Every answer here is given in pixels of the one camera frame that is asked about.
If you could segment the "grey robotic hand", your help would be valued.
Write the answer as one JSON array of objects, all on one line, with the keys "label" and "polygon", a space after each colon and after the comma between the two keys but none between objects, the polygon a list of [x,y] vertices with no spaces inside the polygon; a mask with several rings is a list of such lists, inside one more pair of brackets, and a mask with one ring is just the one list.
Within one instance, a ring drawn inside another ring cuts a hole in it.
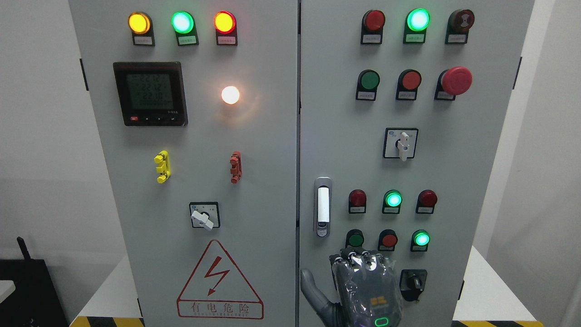
[{"label": "grey robotic hand", "polygon": [[345,247],[329,260],[340,302],[328,300],[309,269],[300,271],[301,292],[326,327],[400,324],[403,300],[392,260],[362,247]]}]

